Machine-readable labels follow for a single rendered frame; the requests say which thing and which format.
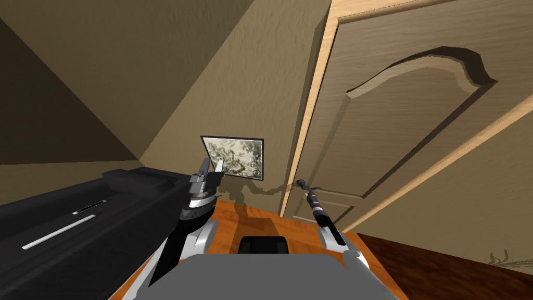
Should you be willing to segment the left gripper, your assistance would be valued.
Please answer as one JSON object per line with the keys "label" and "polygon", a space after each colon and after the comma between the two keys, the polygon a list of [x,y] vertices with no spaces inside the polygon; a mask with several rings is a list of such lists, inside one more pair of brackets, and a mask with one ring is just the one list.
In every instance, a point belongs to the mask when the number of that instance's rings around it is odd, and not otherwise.
{"label": "left gripper", "polygon": [[191,187],[188,190],[189,194],[202,194],[217,190],[224,177],[224,160],[219,160],[215,170],[212,172],[209,172],[210,166],[211,159],[205,158],[197,174],[193,174],[189,180],[191,183]]}

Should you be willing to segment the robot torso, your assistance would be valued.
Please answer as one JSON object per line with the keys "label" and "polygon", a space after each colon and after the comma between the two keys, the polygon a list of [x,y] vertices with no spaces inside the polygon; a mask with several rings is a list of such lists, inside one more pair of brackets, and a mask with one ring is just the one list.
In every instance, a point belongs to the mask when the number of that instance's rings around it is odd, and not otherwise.
{"label": "robot torso", "polygon": [[134,300],[399,300],[351,242],[322,238],[324,253],[196,254]]}

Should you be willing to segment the brown wooden door leaf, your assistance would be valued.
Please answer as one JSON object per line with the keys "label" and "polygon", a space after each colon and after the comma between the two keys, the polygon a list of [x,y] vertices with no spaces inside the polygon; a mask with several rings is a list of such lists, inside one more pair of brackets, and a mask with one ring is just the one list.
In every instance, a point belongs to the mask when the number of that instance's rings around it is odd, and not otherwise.
{"label": "brown wooden door leaf", "polygon": [[334,4],[295,179],[338,230],[528,113],[533,0]]}

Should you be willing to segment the black cabinet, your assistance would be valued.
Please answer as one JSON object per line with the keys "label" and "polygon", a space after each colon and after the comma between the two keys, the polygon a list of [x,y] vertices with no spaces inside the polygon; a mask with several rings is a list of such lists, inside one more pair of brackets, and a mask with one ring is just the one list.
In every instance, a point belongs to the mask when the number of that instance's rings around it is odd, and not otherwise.
{"label": "black cabinet", "polygon": [[173,231],[189,180],[117,169],[0,205],[0,300],[108,300]]}

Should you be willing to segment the black framed wall picture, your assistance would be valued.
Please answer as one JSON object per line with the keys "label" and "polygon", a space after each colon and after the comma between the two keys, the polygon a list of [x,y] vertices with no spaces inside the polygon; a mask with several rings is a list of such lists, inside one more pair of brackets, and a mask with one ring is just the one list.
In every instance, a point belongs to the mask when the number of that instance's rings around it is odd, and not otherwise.
{"label": "black framed wall picture", "polygon": [[226,175],[264,180],[264,139],[202,135],[201,140],[214,169],[224,160]]}

